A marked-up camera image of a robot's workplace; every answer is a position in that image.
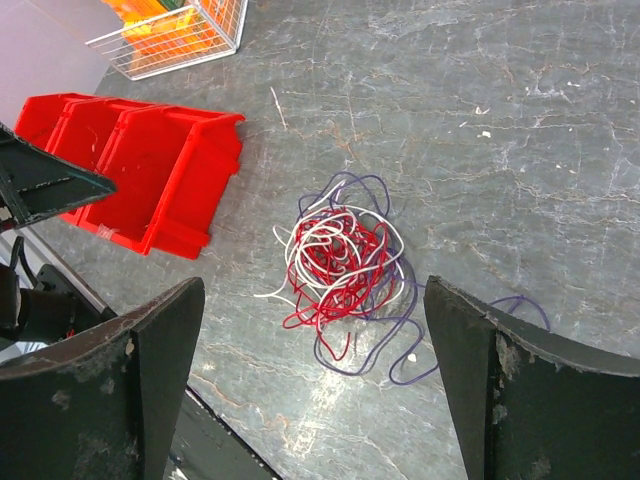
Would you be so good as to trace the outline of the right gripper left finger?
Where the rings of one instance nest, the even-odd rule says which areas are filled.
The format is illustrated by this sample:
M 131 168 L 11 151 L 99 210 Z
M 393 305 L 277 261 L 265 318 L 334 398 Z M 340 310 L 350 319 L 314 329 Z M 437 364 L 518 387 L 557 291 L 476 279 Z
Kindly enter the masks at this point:
M 1 366 L 4 479 L 160 479 L 205 303 L 189 278 Z

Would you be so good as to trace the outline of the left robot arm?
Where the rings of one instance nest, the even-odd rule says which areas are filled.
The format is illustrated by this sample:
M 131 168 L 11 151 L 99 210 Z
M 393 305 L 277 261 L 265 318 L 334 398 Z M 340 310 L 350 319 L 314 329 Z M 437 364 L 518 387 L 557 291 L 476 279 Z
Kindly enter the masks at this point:
M 1 231 L 16 231 L 102 200 L 116 192 L 106 177 L 74 166 L 1 127 Z M 52 261 L 36 275 L 29 265 L 26 238 L 19 234 L 10 258 L 1 264 L 1 347 L 50 345 L 114 317 Z

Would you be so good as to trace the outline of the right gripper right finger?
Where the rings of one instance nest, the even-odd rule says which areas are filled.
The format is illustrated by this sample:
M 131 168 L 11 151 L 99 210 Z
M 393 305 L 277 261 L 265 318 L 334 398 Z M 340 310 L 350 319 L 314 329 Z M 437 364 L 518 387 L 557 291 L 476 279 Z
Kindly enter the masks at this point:
M 468 478 L 638 478 L 638 359 L 550 333 L 438 276 L 424 308 Z

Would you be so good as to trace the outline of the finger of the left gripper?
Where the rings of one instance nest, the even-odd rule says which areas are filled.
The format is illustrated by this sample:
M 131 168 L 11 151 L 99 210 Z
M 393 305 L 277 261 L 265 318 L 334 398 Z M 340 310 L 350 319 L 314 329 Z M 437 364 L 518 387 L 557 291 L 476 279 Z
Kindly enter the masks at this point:
M 1 228 L 14 230 L 102 200 L 108 178 L 72 165 L 1 127 Z

